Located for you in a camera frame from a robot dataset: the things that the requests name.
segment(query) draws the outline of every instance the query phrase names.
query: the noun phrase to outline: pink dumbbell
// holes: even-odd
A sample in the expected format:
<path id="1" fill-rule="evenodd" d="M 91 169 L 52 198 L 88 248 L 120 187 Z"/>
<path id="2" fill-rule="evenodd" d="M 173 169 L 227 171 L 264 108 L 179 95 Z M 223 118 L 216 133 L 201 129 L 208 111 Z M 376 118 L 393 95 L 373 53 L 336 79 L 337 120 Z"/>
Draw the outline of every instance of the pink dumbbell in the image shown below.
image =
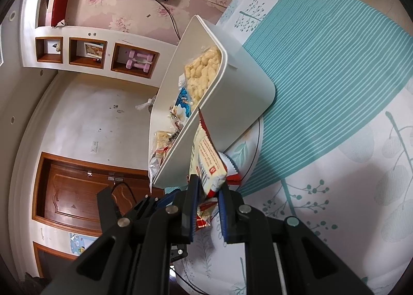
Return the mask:
<path id="1" fill-rule="evenodd" d="M 134 49 L 131 49 L 131 51 L 129 52 L 129 57 L 131 59 L 133 59 L 134 57 L 139 57 L 139 58 L 144 58 L 146 59 L 146 61 L 148 62 L 152 62 L 152 59 L 154 58 L 153 54 L 142 54 L 142 53 L 138 53 L 137 51 L 135 51 Z"/>
<path id="2" fill-rule="evenodd" d="M 133 63 L 132 59 L 129 59 L 126 63 L 126 67 L 128 69 L 131 69 L 133 67 L 139 68 L 139 69 L 143 69 L 144 72 L 149 72 L 149 68 L 151 67 L 150 63 Z"/>

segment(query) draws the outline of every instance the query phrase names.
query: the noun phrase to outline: white storage bin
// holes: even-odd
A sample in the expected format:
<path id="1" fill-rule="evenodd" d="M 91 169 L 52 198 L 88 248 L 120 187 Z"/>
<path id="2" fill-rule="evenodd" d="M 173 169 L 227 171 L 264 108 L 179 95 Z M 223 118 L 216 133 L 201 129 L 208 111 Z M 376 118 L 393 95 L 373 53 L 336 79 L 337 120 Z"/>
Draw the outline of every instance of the white storage bin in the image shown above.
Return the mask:
<path id="1" fill-rule="evenodd" d="M 178 97 L 178 78 L 185 64 L 216 45 L 222 54 L 217 75 L 199 102 L 205 124 L 218 151 L 225 151 L 273 102 L 275 86 L 242 45 L 231 35 L 195 15 L 172 57 L 152 108 L 149 159 L 154 133 L 172 131 L 169 107 Z M 153 182 L 154 187 L 184 186 L 191 149 L 199 124 L 193 113 L 179 134 Z"/>

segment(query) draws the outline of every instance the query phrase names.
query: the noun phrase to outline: table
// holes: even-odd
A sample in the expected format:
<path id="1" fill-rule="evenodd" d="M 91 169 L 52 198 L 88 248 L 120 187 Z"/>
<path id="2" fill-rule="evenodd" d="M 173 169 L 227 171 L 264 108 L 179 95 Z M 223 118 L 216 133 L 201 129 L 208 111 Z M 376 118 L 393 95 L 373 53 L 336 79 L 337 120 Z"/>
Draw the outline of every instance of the table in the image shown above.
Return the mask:
<path id="1" fill-rule="evenodd" d="M 244 201 L 297 216 L 386 295 L 413 256 L 413 38 L 359 0 L 233 0 L 217 26 L 277 88 L 226 151 Z M 246 293 L 244 245 L 223 241 L 219 216 L 188 254 L 185 280 Z"/>

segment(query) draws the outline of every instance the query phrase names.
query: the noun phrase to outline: picture frame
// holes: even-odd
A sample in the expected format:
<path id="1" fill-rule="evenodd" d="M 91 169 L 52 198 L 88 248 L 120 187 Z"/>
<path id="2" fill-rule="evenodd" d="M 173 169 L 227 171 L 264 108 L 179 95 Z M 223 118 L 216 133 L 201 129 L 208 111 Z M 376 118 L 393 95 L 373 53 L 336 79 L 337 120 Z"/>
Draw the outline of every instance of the picture frame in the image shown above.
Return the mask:
<path id="1" fill-rule="evenodd" d="M 98 44 L 93 44 L 91 42 L 84 42 L 86 56 L 94 59 L 102 59 L 103 47 Z"/>

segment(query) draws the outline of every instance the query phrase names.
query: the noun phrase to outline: pink wallpaper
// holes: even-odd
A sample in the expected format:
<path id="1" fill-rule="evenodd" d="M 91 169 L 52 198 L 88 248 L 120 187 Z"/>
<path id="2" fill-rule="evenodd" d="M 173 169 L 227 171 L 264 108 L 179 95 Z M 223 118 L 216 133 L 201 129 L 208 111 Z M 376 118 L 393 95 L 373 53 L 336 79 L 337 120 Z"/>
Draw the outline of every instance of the pink wallpaper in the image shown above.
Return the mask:
<path id="1" fill-rule="evenodd" d="M 189 20 L 198 14 L 216 23 L 231 0 L 168 0 L 162 2 L 172 13 L 182 35 Z M 50 26 L 51 13 L 42 0 L 39 26 Z M 134 33 L 177 44 L 168 13 L 154 0 L 69 0 L 66 21 L 72 26 L 88 26 Z"/>

